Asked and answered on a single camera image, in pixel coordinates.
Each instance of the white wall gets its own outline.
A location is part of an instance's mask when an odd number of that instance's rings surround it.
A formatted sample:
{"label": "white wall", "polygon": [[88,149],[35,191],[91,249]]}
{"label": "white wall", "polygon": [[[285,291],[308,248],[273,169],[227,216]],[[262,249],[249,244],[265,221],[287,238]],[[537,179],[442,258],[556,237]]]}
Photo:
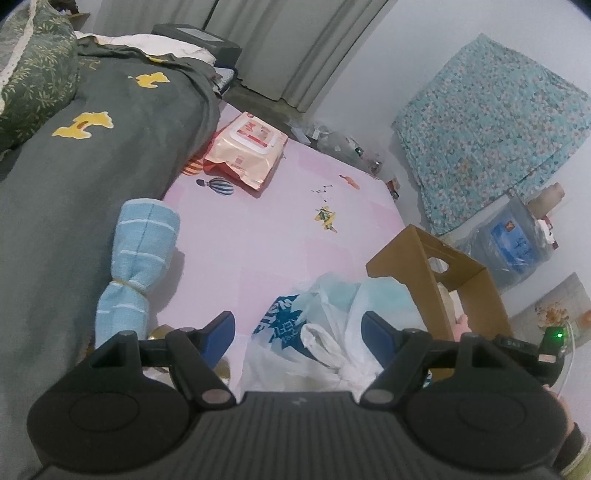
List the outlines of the white wall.
{"label": "white wall", "polygon": [[76,0],[76,5],[78,5],[78,10],[83,13],[89,13],[90,16],[88,20],[84,22],[82,26],[82,31],[86,33],[95,32],[94,27],[96,24],[96,20],[98,18],[98,13],[100,9],[100,4],[102,0]]}
{"label": "white wall", "polygon": [[[398,0],[345,59],[309,116],[389,149],[386,171],[408,182],[391,124],[402,107],[478,34],[514,48],[591,93],[591,21],[567,0]],[[576,271],[591,293],[591,140],[555,175],[566,198],[551,214],[560,248],[531,278],[503,296],[520,312]],[[406,222],[420,220],[418,196],[403,185]],[[591,345],[577,351],[565,388],[574,417],[591,433]]]}

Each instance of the yellow animal patch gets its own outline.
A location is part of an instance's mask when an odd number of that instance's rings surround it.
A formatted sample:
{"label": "yellow animal patch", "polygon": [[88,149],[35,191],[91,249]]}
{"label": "yellow animal patch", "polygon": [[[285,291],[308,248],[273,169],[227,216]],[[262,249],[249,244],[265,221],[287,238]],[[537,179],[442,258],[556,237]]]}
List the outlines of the yellow animal patch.
{"label": "yellow animal patch", "polygon": [[78,115],[74,120],[73,124],[69,127],[60,127],[51,134],[52,137],[64,137],[64,138],[75,138],[82,140],[84,138],[92,137],[90,132],[86,131],[86,128],[92,126],[113,128],[113,120],[107,112],[94,113],[84,112]]}
{"label": "yellow animal patch", "polygon": [[135,79],[138,81],[138,85],[143,88],[158,88],[158,85],[154,85],[154,82],[170,83],[170,80],[162,72],[154,72],[149,75],[144,73],[138,75]]}

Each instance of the gray curtain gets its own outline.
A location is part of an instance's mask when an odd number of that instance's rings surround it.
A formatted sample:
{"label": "gray curtain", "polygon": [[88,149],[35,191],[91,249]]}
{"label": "gray curtain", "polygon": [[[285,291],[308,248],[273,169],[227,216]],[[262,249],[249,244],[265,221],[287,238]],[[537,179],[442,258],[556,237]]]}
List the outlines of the gray curtain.
{"label": "gray curtain", "polygon": [[[103,0],[93,30],[114,37],[157,23],[202,28],[214,1]],[[243,48],[244,86],[305,112],[386,1],[219,0],[207,31]]]}
{"label": "gray curtain", "polygon": [[158,23],[201,28],[215,0],[103,0],[93,32],[109,37],[150,33]]}
{"label": "gray curtain", "polygon": [[305,112],[386,1],[220,0],[207,30],[244,49],[244,86]]}

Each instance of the blue label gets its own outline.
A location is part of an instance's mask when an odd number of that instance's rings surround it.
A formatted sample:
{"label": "blue label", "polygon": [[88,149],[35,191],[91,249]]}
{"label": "blue label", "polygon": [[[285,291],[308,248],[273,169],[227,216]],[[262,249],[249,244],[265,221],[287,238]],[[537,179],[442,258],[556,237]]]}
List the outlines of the blue label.
{"label": "blue label", "polygon": [[266,328],[272,328],[273,335],[269,343],[278,338],[281,339],[282,350],[290,346],[300,353],[310,356],[311,354],[300,339],[301,328],[306,320],[300,318],[301,310],[291,311],[291,304],[297,297],[298,295],[278,297],[252,334],[256,335]]}
{"label": "blue label", "polygon": [[507,212],[491,230],[491,237],[510,268],[522,274],[539,257],[513,215]]}

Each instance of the cable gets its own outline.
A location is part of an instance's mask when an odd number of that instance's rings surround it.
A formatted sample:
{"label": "cable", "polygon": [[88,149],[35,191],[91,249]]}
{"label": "cable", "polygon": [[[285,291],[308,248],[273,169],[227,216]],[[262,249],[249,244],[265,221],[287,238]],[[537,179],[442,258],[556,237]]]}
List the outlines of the cable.
{"label": "cable", "polygon": [[573,327],[572,327],[572,325],[569,322],[566,322],[566,325],[568,327],[569,337],[570,337],[570,340],[572,342],[572,352],[571,352],[571,357],[570,357],[569,368],[566,371],[566,376],[564,377],[564,381],[562,382],[562,385],[560,386],[560,389],[558,390],[558,397],[559,398],[562,397],[562,390],[563,390],[564,386],[566,385],[566,382],[569,379],[570,370],[573,367],[573,362],[574,362],[574,332],[573,332]]}
{"label": "cable", "polygon": [[207,18],[205,19],[205,22],[203,22],[203,26],[201,27],[201,30],[205,30],[207,28],[207,26],[209,25],[209,21],[212,19],[213,12],[215,11],[219,1],[220,0],[215,0],[212,7],[209,9],[209,13],[207,14]]}

